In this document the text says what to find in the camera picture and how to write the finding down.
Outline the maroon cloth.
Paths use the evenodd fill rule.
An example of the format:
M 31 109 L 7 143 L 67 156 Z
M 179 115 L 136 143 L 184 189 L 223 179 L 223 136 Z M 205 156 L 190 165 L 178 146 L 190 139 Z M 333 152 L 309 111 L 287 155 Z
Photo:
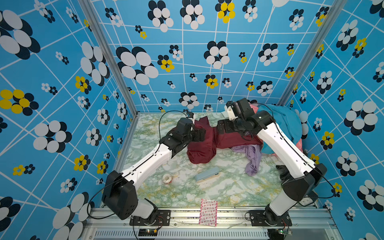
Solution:
M 216 127 L 210 126 L 208 117 L 195 121 L 197 129 L 206 131 L 202 142 L 191 142 L 188 144 L 187 155 L 193 164 L 207 164 L 216 155 L 217 149 L 227 149 L 243 145 L 259 145 L 263 141 L 258 137 L 241 136 L 240 133 L 219 134 Z

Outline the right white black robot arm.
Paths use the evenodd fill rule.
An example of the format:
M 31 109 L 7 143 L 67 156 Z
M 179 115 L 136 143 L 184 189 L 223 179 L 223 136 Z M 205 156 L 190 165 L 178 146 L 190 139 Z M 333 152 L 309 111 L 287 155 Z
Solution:
M 266 206 L 264 220 L 270 226 L 282 221 L 282 217 L 299 203 L 325 178 L 327 168 L 316 165 L 283 133 L 271 112 L 254 112 L 247 99 L 226 103 L 228 118 L 218 121 L 219 134 L 249 133 L 267 144 L 284 163 L 288 179 L 283 190 Z

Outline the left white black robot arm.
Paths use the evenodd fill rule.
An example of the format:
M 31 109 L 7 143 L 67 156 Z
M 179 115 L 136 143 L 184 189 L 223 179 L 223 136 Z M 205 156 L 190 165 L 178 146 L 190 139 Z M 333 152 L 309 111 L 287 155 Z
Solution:
M 112 171 L 108 175 L 102 202 L 121 220 L 134 216 L 153 222 L 157 206 L 149 200 L 139 200 L 137 190 L 161 165 L 189 143 L 203 142 L 205 134 L 206 130 L 197 128 L 193 119 L 181 118 L 149 154 L 121 173 Z

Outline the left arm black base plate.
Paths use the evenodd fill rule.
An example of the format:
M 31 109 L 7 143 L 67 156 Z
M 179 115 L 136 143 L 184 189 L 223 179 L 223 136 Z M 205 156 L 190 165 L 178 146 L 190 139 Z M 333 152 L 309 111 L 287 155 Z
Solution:
M 141 217 L 132 217 L 130 226 L 148 226 L 148 227 L 162 227 L 169 226 L 171 219 L 171 210 L 157 210 L 151 214 L 149 218 L 143 219 Z

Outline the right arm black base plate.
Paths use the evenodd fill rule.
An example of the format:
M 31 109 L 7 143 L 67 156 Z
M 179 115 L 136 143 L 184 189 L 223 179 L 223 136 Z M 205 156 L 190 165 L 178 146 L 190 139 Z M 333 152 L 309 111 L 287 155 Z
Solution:
M 264 210 L 250 210 L 245 218 L 251 222 L 253 227 L 291 227 L 292 220 L 288 212 L 277 216 L 274 212 Z

